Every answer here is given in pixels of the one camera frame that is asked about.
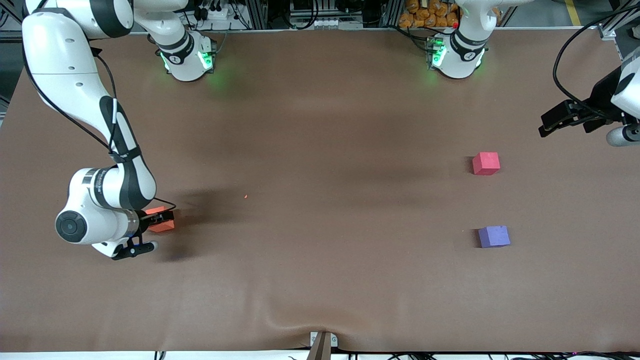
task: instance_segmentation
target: brown paper sheet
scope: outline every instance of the brown paper sheet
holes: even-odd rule
[[[538,136],[571,34],[496,31],[459,81],[390,31],[232,34],[192,83],[144,37],[96,42],[180,208],[123,261],[56,235],[71,175],[111,160],[23,75],[0,129],[1,350],[296,348],[316,330],[361,351],[640,350],[640,149],[609,147],[611,127]],[[619,64],[588,31],[560,77],[585,97]],[[502,170],[472,175],[479,151]],[[512,245],[479,249],[488,225]]]

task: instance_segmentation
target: electrical outlet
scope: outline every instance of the electrical outlet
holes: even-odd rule
[[[209,11],[209,20],[226,20],[229,15],[229,8],[226,6],[222,6],[222,11],[215,12],[213,10]]]

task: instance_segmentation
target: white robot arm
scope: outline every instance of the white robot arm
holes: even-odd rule
[[[493,8],[516,6],[533,0],[456,0],[462,10],[460,25],[446,34],[437,34],[442,40],[432,66],[454,79],[471,75],[480,66],[484,46],[496,27]]]
[[[582,124],[586,133],[614,122],[623,125],[607,133],[611,146],[640,145],[640,47],[630,53],[622,65],[602,78],[589,98],[577,102],[565,100],[542,118],[541,137],[555,130]]]
[[[188,0],[135,0],[135,21],[145,28],[160,48],[167,71],[180,81],[193,81],[213,68],[211,39],[186,31],[174,11]]]
[[[157,12],[162,12],[184,1],[138,0],[136,6],[151,10],[157,4]],[[47,105],[70,120],[99,131],[116,162],[112,167],[84,168],[74,174],[67,204],[56,218],[57,233],[70,243],[91,244],[113,259],[154,250],[157,244],[143,243],[141,234],[149,225],[170,220],[172,213],[146,215],[142,211],[155,197],[156,182],[124,110],[100,81],[88,43],[128,34],[134,21],[132,6],[128,0],[43,0],[37,5],[27,1],[26,7],[31,15],[22,23],[24,57],[38,93]],[[167,19],[177,18],[170,14]],[[164,24],[157,27],[164,29]],[[157,33],[159,44],[189,35],[184,27],[172,31]],[[186,38],[185,44],[174,43],[173,51],[181,54],[181,62],[174,64],[172,73],[178,79],[178,74],[195,79],[206,69],[199,60],[190,60],[197,58],[199,48],[192,46],[185,51],[191,36]],[[132,242],[134,236],[140,239],[138,245]]]

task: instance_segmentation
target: black band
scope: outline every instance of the black band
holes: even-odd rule
[[[460,59],[462,59],[462,61],[473,61],[484,50],[484,48],[482,47],[478,47],[477,49],[469,49],[468,47],[464,47],[458,42],[458,40],[456,40],[456,37],[454,36],[451,37],[451,48],[458,55],[460,55]]]
[[[174,42],[171,45],[161,45],[158,44],[158,42],[156,41],[156,45],[158,45],[158,47],[162,50],[165,51],[171,51],[174,49],[179,48],[180,46],[184,45],[185,42],[187,42],[187,40],[189,40],[189,33],[187,31],[184,32],[184,35],[182,36],[182,38],[180,40],[178,40],[177,42]]]
[[[104,198],[104,190],[102,189],[102,184],[104,184],[104,176],[112,168],[115,168],[115,165],[112,167],[99,169],[97,171],[98,174],[95,176],[95,180],[93,181],[93,194],[95,196],[95,200],[98,202],[98,205],[100,205],[100,207],[105,209],[115,209],[113,206],[109,205],[107,200]]]
[[[110,152],[109,156],[111,156],[111,159],[113,161],[115,161],[117,164],[121,164],[121,163],[127,163],[129,161],[132,161],[134,158],[137,158],[138,156],[142,155],[142,151],[140,151],[140,147],[137,146],[131,150],[128,150],[127,152],[123,153],[123,154],[119,154],[117,152]]]
[[[121,154],[120,155],[121,157],[124,154],[129,153],[129,155],[126,156],[127,160],[140,156],[140,160],[146,167],[147,164],[145,163],[145,160],[141,156],[138,142],[136,141],[136,138],[133,135],[133,132],[131,131],[131,125],[129,124],[129,119],[127,119],[127,115],[124,113],[124,110],[120,106],[120,103],[118,103],[118,108],[116,110],[119,114],[122,115],[122,119],[123,119],[123,120],[118,119],[118,126],[115,126],[113,131],[113,144],[116,148],[116,152],[118,154]],[[100,111],[102,112],[102,117],[104,119],[105,125],[111,129],[113,127],[113,124],[111,123],[111,119],[113,119],[113,98],[112,97],[103,96],[100,99]],[[131,136],[133,137],[133,142],[135,143],[135,148],[131,150],[128,149],[127,142],[124,140],[124,137],[122,136],[122,132],[120,131],[121,127],[129,128],[129,131],[131,131]],[[146,199],[144,196],[142,196],[142,193],[140,192],[140,185],[138,182],[138,173],[136,171],[136,167],[133,165],[133,162],[125,161],[121,165],[119,165],[119,167],[120,167],[120,170],[123,171],[122,187],[120,188],[120,196],[119,196],[120,207],[123,209],[135,209],[135,210],[144,208],[146,205],[149,204],[151,199]],[[100,180],[99,177],[101,175],[102,177],[104,177],[104,174],[102,173],[103,170],[105,169],[99,170],[94,184],[97,185],[98,181]],[[96,191],[95,196],[98,202],[100,203],[100,205],[102,206],[102,203],[100,202],[98,196],[102,196],[104,200],[104,195],[103,194],[99,195],[98,192]],[[104,201],[104,203],[106,205],[104,207],[109,209],[110,207],[108,206],[108,204],[106,204],[106,201]]]
[[[95,172],[98,171],[98,168],[95,167],[89,171],[87,171],[84,174],[84,177],[82,178],[82,184],[83,185],[87,185],[87,184],[91,184],[91,180],[93,179],[93,175],[95,174]]]
[[[465,37],[464,35],[462,35],[462,33],[460,32],[460,28],[455,29],[453,31],[453,35],[451,35],[451,36],[454,36],[454,35],[457,35],[463,43],[465,43],[467,45],[471,45],[471,46],[485,45],[487,40],[489,40],[489,38],[486,38],[484,40],[471,40],[471,39]]]
[[[93,17],[102,32],[110,38],[119,38],[129,34],[131,28],[122,26],[113,3],[114,0],[89,0]]]
[[[162,52],[162,54],[164,55],[164,58],[167,59],[170,63],[175,65],[180,65],[181,63],[184,63],[184,59],[186,59],[187,56],[189,56],[189,54],[191,54],[191,52],[193,51],[193,46],[195,44],[195,41],[193,40],[193,37],[191,36],[191,34],[189,33],[186,33],[186,34],[187,34],[187,37],[189,38],[189,43],[182,50],[178,51],[177,53],[168,53],[166,51]]]

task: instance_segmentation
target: cable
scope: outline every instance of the cable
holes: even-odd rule
[[[154,197],[154,200],[159,201],[159,202],[163,202],[163,203],[165,203],[165,204],[167,204],[167,205],[170,205],[171,207],[170,207],[170,208],[168,208],[168,209],[162,210],[162,211],[158,211],[157,213],[147,214],[147,215],[145,215],[144,217],[141,217],[141,218],[140,218],[140,220],[141,220],[141,221],[142,221],[142,220],[146,220],[146,219],[151,218],[151,217],[154,217],[154,216],[156,216],[156,215],[160,215],[160,214],[167,213],[167,212],[169,212],[169,211],[171,211],[171,210],[173,210],[173,209],[177,208],[177,205],[176,205],[176,204],[174,204],[174,203],[172,203],[172,202],[170,202],[170,201],[167,201],[167,200],[160,199],[159,197]]]
[[[193,24],[191,23],[191,20],[189,20],[189,15],[187,15],[187,12],[183,10],[182,13],[184,14],[184,18],[187,20],[187,23],[189,24],[189,30],[195,30],[196,28],[194,28]]]
[[[22,48],[22,60],[24,61],[24,70],[27,72],[27,76],[29,77],[29,80],[31,80],[31,83],[33,84],[33,87],[36,88],[36,91],[38,92],[38,94],[42,97],[42,99],[44,99],[44,101],[46,101],[48,104],[51,105],[52,108],[54,108],[57,112],[61,113],[62,116],[66,117],[67,120],[73,122],[77,127],[79,127],[80,129],[82,129],[85,133],[89,134],[92,138],[95,139],[95,141],[99,142],[102,146],[104,146],[105,148],[109,149],[109,145],[107,145],[106,142],[102,141],[102,139],[100,139],[98,136],[96,136],[94,133],[92,133],[91,131],[89,131],[89,129],[87,129],[86,127],[84,127],[82,124],[80,124],[76,119],[72,118],[71,116],[69,116],[69,114],[67,114],[66,112],[64,112],[60,107],[58,107],[58,105],[54,104],[48,96],[46,96],[44,94],[44,92],[42,92],[42,89],[38,86],[38,84],[36,83],[35,79],[33,79],[33,74],[31,73],[31,69],[29,68],[29,63],[27,62],[27,54],[24,51],[24,47]]]
[[[418,37],[416,35],[411,35],[411,34],[409,34],[408,31],[402,30],[402,28],[400,28],[399,26],[396,26],[396,25],[384,25],[383,28],[395,29],[397,32],[399,32],[400,34],[402,34],[402,35],[404,35],[404,36],[406,36],[408,38],[414,38],[416,40],[423,40],[423,41],[427,40],[426,37]],[[423,29],[431,30],[434,33],[438,33],[438,34],[450,35],[450,34],[442,32],[440,30],[434,29],[434,28],[423,28]]]
[[[2,20],[3,15],[6,15],[6,17],[4,18],[2,24],[0,24],[0,28],[2,28],[6,24],[6,21],[9,20],[9,14],[4,12],[4,10],[2,10],[2,13],[0,13],[0,20]]]
[[[247,21],[244,19],[244,15],[242,14],[242,12],[240,11],[240,6],[238,5],[236,0],[232,0],[232,3],[229,3],[229,5],[231,5],[231,9],[233,9],[234,14],[236,14],[238,16],[238,20],[240,20],[240,23],[247,29],[247,30],[251,30],[251,27],[249,26],[249,24],[247,23]]]
[[[601,352],[594,352],[594,351],[583,351],[583,352],[574,352],[568,355],[552,355],[552,354],[543,354],[543,355],[539,355],[539,354],[532,354],[529,353],[528,355],[533,356],[536,359],[548,359],[548,360],[561,360],[561,359],[569,359],[571,357],[574,356],[599,356],[599,357],[606,357],[608,359],[613,359],[613,360],[624,360],[624,357],[621,356],[617,356],[614,354],[605,354],[605,353],[601,353]],[[531,360],[531,358],[529,357],[512,357],[511,360]]]
[[[418,44],[418,42],[416,41],[415,37],[413,35],[411,35],[411,33],[409,32],[409,28],[406,29],[407,34],[409,34],[409,38],[411,39],[411,41],[413,42],[413,44],[420,50],[424,51],[425,53],[435,53],[435,51],[433,50],[429,50],[426,49],[424,47],[422,47],[420,44]]]
[[[164,360],[164,357],[166,355],[166,351],[156,351],[154,352],[154,360]]]
[[[104,59],[102,59],[99,55],[96,55],[96,58],[98,58],[102,64],[104,65],[105,69],[107,70],[107,74],[109,74],[109,79],[111,80],[111,86],[113,89],[113,97],[115,97],[116,95],[116,86],[115,86],[115,82],[113,81],[113,75],[111,73],[111,69],[109,69],[109,65],[107,65],[106,61],[104,61]],[[113,127],[111,128],[111,138],[109,139],[109,145],[107,143],[105,143],[104,141],[102,141],[102,139],[100,139],[98,136],[96,136],[94,133],[92,133],[91,131],[89,131],[89,129],[87,129],[86,127],[84,127],[82,124],[80,124],[76,119],[72,118],[71,116],[69,116],[69,114],[67,114],[66,112],[64,112],[58,105],[56,105],[55,103],[53,103],[50,98],[48,96],[46,96],[44,94],[44,92],[42,91],[42,89],[38,86],[38,84],[36,83],[35,79],[33,78],[33,74],[31,73],[31,69],[29,68],[29,63],[27,62],[27,54],[24,51],[24,47],[22,48],[22,60],[24,62],[24,70],[27,73],[27,77],[29,78],[29,80],[31,81],[31,83],[33,84],[33,87],[36,88],[36,91],[38,92],[38,94],[42,97],[42,99],[44,99],[45,102],[47,102],[48,104],[51,105],[52,108],[54,108],[57,112],[61,113],[64,117],[66,117],[69,121],[73,122],[77,127],[79,127],[80,129],[82,129],[85,133],[89,134],[92,138],[95,139],[95,141],[99,142],[102,146],[104,146],[105,148],[107,148],[107,150],[109,150],[109,153],[111,153],[111,144],[113,142],[113,133],[115,132],[115,124],[113,125]],[[143,217],[142,219],[145,218],[149,218],[151,216],[154,215],[158,215],[167,211],[171,211],[173,209],[175,209],[177,206],[176,204],[167,201],[167,200],[163,200],[160,199],[158,197],[154,197],[154,200],[157,200],[159,202],[163,202],[167,205],[170,205],[171,207],[167,210],[162,210],[158,213],[155,214],[151,214],[151,215],[147,215],[145,217]],[[160,352],[160,359],[156,359],[156,360],[163,360],[164,359],[164,355],[166,354],[166,352]]]
[[[222,39],[222,42],[220,43],[220,47],[216,49],[216,52],[215,52],[216,55],[220,54],[220,51],[222,51],[222,47],[225,45],[225,42],[227,41],[227,35],[229,35],[229,30],[231,30],[231,22],[229,22],[229,28],[225,32],[225,37]]]
[[[288,0],[283,1],[283,6],[285,6],[288,3],[289,3]],[[287,20],[287,17],[286,17],[286,13],[287,12],[286,11],[284,11],[284,13],[282,14],[282,20],[291,29],[296,29],[296,30],[308,29],[308,28],[311,27],[311,25],[316,23],[316,20],[318,19],[318,15],[320,15],[320,4],[318,3],[318,0],[314,0],[314,4],[316,6],[316,14],[314,15],[314,9],[312,7],[311,8],[311,19],[309,19],[309,22],[307,23],[307,25],[304,25],[302,28],[299,28],[299,27],[297,27],[295,25],[292,25],[291,22],[289,22],[289,20]]]
[[[565,89],[564,86],[562,84],[560,84],[560,80],[558,80],[558,76],[557,76],[557,70],[558,70],[558,65],[560,64],[560,59],[562,58],[562,55],[564,54],[564,51],[566,50],[566,48],[569,46],[569,44],[573,41],[573,39],[577,38],[578,35],[580,35],[581,33],[583,33],[585,30],[587,30],[588,28],[590,28],[591,26],[594,26],[595,24],[598,24],[604,20],[607,20],[610,17],[614,17],[617,14],[621,14],[621,13],[625,13],[625,12],[630,12],[632,10],[636,10],[636,9],[640,9],[640,4],[628,7],[628,8],[624,8],[624,9],[619,9],[616,10],[612,13],[610,13],[609,15],[602,17],[600,19],[591,21],[589,24],[586,24],[585,26],[581,27],[578,31],[576,31],[565,43],[564,45],[560,48],[560,51],[558,52],[558,55],[556,57],[556,62],[554,63],[554,69],[553,69],[553,77],[554,77],[554,83],[556,84],[556,86],[558,87],[558,89],[560,89],[560,91],[562,91],[563,94],[565,94],[567,97],[569,97],[569,99],[575,101],[577,104],[579,104],[580,106],[582,106],[583,108],[591,111],[592,113],[594,113],[595,115],[598,115],[599,117],[602,117],[603,119],[607,119],[607,120],[611,120],[607,115],[605,115],[604,113],[602,113],[601,111],[595,110],[592,107],[590,107],[589,105],[587,105],[584,101],[578,99],[575,95],[573,95],[572,93],[569,92],[569,90]]]
[[[107,70],[107,74],[109,75],[109,80],[111,80],[111,89],[113,90],[113,97],[115,99],[118,98],[117,94],[116,94],[116,83],[115,81],[113,81],[113,74],[111,73],[111,69],[109,69],[109,65],[107,65],[107,62],[104,61],[104,59],[100,56],[100,54],[96,54],[95,55],[96,58],[98,58],[98,60],[100,60],[100,62],[104,65],[104,68]],[[115,107],[115,102],[114,102],[114,108],[113,108],[113,114],[116,113],[117,108]],[[113,135],[116,133],[116,125],[117,125],[117,121],[114,121],[111,124],[111,136],[109,137],[109,153],[112,154],[113,151],[111,150],[111,146],[113,145]]]
[[[47,2],[48,0],[41,0],[40,3],[38,4],[38,6],[36,6],[36,8],[34,9],[34,11],[42,9],[42,7],[44,6],[44,4]]]

